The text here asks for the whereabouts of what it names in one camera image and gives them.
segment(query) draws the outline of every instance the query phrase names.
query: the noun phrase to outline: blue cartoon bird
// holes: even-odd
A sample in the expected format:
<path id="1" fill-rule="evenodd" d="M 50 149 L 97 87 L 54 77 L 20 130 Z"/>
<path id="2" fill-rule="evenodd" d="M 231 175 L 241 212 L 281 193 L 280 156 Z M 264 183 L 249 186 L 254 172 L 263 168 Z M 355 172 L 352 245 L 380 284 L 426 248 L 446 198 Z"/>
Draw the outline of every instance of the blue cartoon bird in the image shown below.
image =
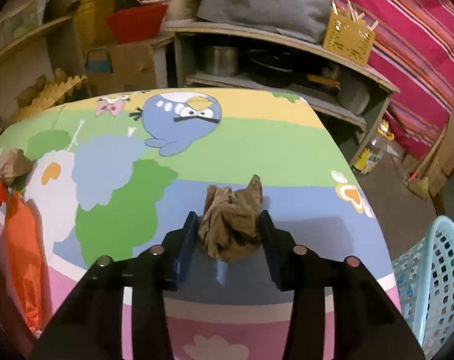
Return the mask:
<path id="1" fill-rule="evenodd" d="M 196 92 L 156 94 L 147 99 L 144 109 L 130 114 L 142 118 L 152 135 L 145 144 L 160 148 L 163 157 L 178 154 L 195 140 L 214 131 L 221 119 L 220 104 L 211 96 Z"/>

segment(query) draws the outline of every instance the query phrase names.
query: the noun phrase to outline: yellow basket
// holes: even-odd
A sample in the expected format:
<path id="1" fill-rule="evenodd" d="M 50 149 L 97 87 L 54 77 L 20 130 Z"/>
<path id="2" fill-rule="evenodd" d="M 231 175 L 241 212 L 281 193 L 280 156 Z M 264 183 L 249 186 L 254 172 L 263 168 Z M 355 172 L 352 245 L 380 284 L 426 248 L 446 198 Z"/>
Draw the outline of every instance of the yellow basket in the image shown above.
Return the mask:
<path id="1" fill-rule="evenodd" d="M 365 66 L 374 42 L 375 33 L 367 28 L 364 20 L 355 23 L 350 17 L 337 15 L 331 10 L 323 40 L 324 49 Z"/>

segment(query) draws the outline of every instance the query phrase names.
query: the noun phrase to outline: wall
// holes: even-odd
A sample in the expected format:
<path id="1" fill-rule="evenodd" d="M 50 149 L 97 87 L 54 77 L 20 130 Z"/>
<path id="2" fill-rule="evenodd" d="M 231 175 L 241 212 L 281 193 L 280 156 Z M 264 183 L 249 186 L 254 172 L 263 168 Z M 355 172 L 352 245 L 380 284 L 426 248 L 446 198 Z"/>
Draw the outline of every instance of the wall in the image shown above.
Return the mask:
<path id="1" fill-rule="evenodd" d="M 15 98 L 42 74 L 53 79 L 45 38 L 0 65 L 0 116 L 11 117 L 18 109 Z"/>

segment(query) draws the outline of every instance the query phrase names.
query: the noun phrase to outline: light blue plastic basket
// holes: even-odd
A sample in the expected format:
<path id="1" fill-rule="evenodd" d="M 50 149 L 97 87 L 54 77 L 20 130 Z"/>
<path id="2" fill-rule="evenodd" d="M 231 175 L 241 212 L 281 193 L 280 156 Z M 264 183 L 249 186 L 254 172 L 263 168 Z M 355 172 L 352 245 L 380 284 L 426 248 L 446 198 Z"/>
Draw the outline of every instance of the light blue plastic basket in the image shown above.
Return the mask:
<path id="1" fill-rule="evenodd" d="M 431 359 L 454 330 L 454 223 L 439 216 L 392 264 L 403 317 Z"/>

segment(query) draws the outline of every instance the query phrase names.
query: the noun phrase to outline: crumpled brown paper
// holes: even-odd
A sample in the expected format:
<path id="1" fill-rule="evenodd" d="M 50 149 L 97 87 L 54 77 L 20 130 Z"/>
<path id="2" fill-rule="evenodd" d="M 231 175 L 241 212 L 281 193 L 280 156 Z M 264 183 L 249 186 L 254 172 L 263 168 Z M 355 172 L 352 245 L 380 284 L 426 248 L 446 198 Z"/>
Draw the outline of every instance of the crumpled brown paper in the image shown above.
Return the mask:
<path id="1" fill-rule="evenodd" d="M 247 188 L 207 187 L 199 240 L 209 256 L 234 263 L 251 256 L 260 245 L 257 218 L 262 202 L 262 183 L 254 175 Z"/>
<path id="2" fill-rule="evenodd" d="M 0 159 L 0 179 L 10 187 L 17 176 L 29 173 L 32 162 L 21 149 L 8 150 Z"/>

